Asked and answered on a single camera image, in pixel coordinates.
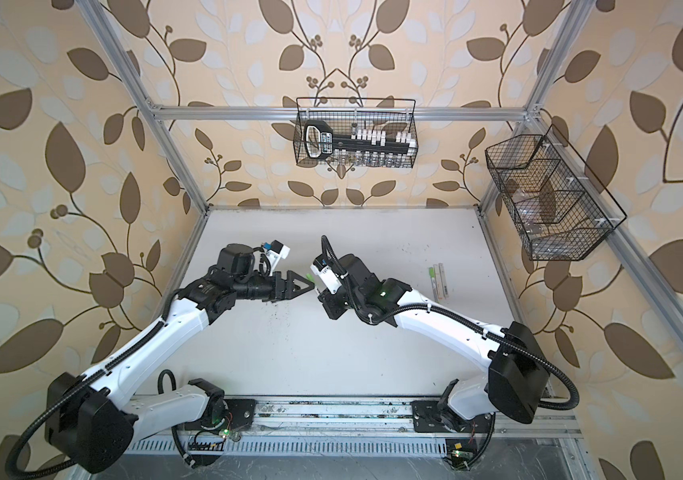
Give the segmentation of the white marker orange tip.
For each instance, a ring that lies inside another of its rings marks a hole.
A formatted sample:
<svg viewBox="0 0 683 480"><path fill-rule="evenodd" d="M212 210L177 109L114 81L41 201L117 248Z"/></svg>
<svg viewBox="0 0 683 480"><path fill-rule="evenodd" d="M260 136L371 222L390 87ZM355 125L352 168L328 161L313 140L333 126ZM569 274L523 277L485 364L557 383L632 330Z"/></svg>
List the white marker orange tip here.
<svg viewBox="0 0 683 480"><path fill-rule="evenodd" d="M433 275L435 275L435 296L437 299L444 300L445 293L443 293L443 280L441 280L441 271L439 271L439 265L435 264L433 266Z"/></svg>

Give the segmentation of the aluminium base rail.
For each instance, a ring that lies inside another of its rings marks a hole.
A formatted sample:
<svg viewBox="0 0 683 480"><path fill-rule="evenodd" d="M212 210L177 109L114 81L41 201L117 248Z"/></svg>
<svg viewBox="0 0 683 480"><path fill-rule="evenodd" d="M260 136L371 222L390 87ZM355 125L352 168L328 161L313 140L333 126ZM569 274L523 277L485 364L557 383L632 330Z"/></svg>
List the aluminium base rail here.
<svg viewBox="0 0 683 480"><path fill-rule="evenodd" d="M413 437L415 401L433 401L433 396L287 396L254 395L249 416L237 414L247 424L233 424L243 436L299 437ZM583 438L575 414L541 410L531 424L515 422L499 413L495 436L523 439Z"/></svg>

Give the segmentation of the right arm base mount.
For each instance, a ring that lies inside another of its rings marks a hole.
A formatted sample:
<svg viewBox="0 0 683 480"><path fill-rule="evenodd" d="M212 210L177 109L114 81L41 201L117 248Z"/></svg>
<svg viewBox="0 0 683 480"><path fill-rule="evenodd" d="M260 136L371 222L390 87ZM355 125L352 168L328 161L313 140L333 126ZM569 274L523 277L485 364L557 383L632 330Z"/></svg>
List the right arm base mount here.
<svg viewBox="0 0 683 480"><path fill-rule="evenodd" d="M481 414L470 420L463 419L437 400L411 402L413 430L417 433L435 433L471 436L487 433L491 429L491 414Z"/></svg>

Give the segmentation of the white marker pink tip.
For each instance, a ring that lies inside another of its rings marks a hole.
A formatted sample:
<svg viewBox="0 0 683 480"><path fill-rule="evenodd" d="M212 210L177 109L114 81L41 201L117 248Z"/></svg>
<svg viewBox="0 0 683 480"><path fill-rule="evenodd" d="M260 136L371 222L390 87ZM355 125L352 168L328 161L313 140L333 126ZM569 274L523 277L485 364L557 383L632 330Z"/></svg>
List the white marker pink tip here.
<svg viewBox="0 0 683 480"><path fill-rule="evenodd" d="M437 264L439 270L439 280L441 280L441 288L443 288L443 299L449 298L449 288L447 288L447 277L445 277L445 266L443 263Z"/></svg>

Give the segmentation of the black white tool in basket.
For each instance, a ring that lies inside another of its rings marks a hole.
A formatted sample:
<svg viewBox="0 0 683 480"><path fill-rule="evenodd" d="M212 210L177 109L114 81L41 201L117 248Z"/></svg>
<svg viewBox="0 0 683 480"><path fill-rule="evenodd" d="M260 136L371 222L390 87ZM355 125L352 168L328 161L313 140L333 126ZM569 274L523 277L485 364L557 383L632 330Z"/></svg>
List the black white tool in basket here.
<svg viewBox="0 0 683 480"><path fill-rule="evenodd" d="M309 120L295 135L295 144L313 160L335 161L411 161L419 143L411 131L395 132L365 127L351 122L332 127L324 120Z"/></svg>

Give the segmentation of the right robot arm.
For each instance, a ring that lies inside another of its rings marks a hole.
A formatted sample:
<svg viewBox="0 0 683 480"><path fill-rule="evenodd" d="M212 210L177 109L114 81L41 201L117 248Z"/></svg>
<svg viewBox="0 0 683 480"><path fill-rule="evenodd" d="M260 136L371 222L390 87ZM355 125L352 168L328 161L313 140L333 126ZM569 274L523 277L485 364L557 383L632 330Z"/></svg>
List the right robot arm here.
<svg viewBox="0 0 683 480"><path fill-rule="evenodd" d="M421 334L475 365L475 376L449 384L449 414L471 420L501 413L530 424L537 410L567 411L579 405L575 382L545 358L527 326L465 317L403 281L377 278L353 254L321 254L312 271L325 285L319 300L329 318L351 311L369 326L387 323Z"/></svg>

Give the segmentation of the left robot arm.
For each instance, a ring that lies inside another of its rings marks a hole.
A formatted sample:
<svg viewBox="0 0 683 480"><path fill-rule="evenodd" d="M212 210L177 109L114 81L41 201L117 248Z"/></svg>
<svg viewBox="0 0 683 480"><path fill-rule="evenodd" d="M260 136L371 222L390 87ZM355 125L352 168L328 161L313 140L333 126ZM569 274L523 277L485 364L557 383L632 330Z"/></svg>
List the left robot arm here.
<svg viewBox="0 0 683 480"><path fill-rule="evenodd" d="M219 389L196 379L147 400L135 400L142 384L189 340L213 325L239 300L293 300L315 287L295 271L279 272L289 247L273 241L258 247L231 243L208 272L177 289L161 315L118 352L75 377L60 375L49 387L46 411L19 436L5 462L11 479L39 479L79 465L100 473L135 441L204 416ZM42 430L66 461L25 471L20 458Z"/></svg>

